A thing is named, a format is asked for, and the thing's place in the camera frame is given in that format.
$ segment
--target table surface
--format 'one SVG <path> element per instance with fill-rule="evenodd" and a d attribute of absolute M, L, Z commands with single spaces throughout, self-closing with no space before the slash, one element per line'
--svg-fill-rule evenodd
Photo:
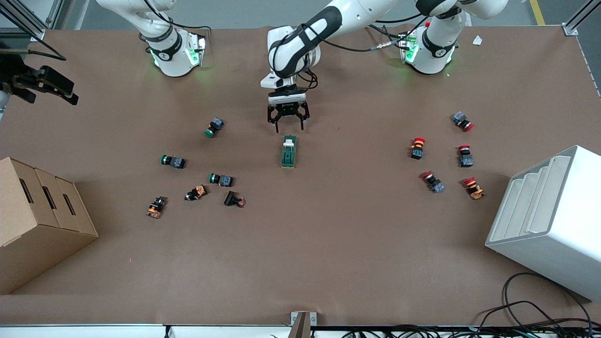
<path fill-rule="evenodd" d="M 12 99 L 0 155 L 77 182 L 100 238 L 0 298 L 2 323 L 277 324 L 294 310 L 328 325 L 479 323 L 501 305 L 505 280 L 526 271 L 484 247 L 509 177 L 574 144 L 601 153 L 601 103 L 577 40 L 558 26 L 467 27 L 433 76 L 393 48 L 323 46 L 311 118 L 304 131 L 283 118 L 280 134 L 259 86 L 267 28 L 214 31 L 209 67 L 182 78 L 162 75 L 136 35 L 49 31 L 68 61 L 27 59 L 73 80 L 79 104 Z M 460 110 L 475 123 L 468 133 L 450 121 Z M 214 116 L 225 127 L 208 139 Z M 293 170 L 280 167 L 287 134 L 298 137 Z M 415 137 L 426 139 L 420 161 L 407 156 Z M 472 168 L 457 166 L 465 143 Z M 163 154 L 187 168 L 159 165 Z M 429 170 L 443 193 L 421 180 Z M 235 177 L 244 208 L 222 204 L 228 188 L 209 185 L 211 172 Z M 470 200 L 460 184 L 470 176 L 485 198 Z M 209 194 L 184 201 L 201 183 Z M 154 220 L 145 212 L 159 195 L 169 202 Z M 554 286 L 521 278 L 511 300 L 582 316 Z M 587 309 L 600 319 L 601 304 Z"/>

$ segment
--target white box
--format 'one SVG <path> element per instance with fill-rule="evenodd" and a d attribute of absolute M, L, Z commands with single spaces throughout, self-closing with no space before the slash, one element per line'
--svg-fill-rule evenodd
<path fill-rule="evenodd" d="M 513 176 L 486 246 L 601 302 L 601 156 L 573 146 Z"/>

